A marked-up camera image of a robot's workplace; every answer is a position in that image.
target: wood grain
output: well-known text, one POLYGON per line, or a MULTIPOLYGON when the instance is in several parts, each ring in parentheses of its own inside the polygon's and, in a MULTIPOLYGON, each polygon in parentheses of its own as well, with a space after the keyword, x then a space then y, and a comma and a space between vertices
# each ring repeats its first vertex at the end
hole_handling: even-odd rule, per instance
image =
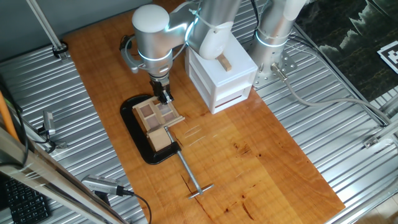
MULTIPOLYGON (((160 5, 171 11, 178 2, 160 5)), ((131 16, 65 40, 133 189, 151 205, 153 223, 323 223, 344 208, 254 90, 212 115, 185 74, 183 55, 174 61, 170 83, 173 104, 186 119, 170 130, 200 185, 215 187, 188 200, 195 187, 177 156, 146 164, 119 114, 124 100, 152 95, 148 74, 131 73, 118 50, 120 38, 133 33, 131 16)))

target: white box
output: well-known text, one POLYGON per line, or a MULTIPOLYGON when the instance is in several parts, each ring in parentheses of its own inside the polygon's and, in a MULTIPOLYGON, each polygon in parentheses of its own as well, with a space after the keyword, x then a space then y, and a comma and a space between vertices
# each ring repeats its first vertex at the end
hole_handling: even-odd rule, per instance
POLYGON ((225 71, 217 59, 201 58, 190 47, 185 55, 185 71, 212 114, 248 98, 257 65, 230 34, 224 56, 232 69, 225 71))

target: wooden block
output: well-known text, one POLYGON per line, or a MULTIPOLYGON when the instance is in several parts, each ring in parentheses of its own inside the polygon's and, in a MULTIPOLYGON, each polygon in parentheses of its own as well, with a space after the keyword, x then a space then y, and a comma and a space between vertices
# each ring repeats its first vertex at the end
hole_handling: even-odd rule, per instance
POLYGON ((224 56, 224 54, 221 54, 220 56, 218 56, 217 60, 223 66, 223 68, 225 69, 226 72, 228 72, 232 69, 231 64, 229 63, 228 59, 224 56))
POLYGON ((148 138, 155 151, 159 151, 172 143, 164 128, 148 133, 148 138))

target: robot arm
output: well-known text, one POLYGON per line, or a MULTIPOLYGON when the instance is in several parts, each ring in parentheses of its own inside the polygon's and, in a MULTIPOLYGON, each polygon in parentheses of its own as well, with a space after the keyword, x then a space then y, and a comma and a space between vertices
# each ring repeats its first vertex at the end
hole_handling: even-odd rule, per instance
POLYGON ((285 47, 294 22, 307 0, 273 0, 263 13, 249 55, 259 67, 257 75, 268 76, 271 65, 282 63, 285 47))
POLYGON ((187 44, 205 59, 214 59, 222 54, 240 3, 204 0, 198 7, 192 2, 185 2, 170 15, 160 6, 142 6, 132 17, 141 59, 134 60, 127 51, 127 45, 134 37, 122 41, 122 57, 132 72, 144 69, 149 73, 155 96, 167 104, 173 100, 169 83, 172 49, 187 44))

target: orange object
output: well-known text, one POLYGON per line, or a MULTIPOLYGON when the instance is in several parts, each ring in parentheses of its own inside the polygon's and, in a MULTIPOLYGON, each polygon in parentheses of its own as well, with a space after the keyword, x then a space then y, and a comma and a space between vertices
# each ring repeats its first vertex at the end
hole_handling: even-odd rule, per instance
POLYGON ((8 110, 6 101, 0 91, 0 113, 2 115, 2 119, 4 120, 4 124, 6 125, 7 132, 17 141, 19 141, 17 132, 14 127, 14 123, 12 122, 10 111, 8 110))

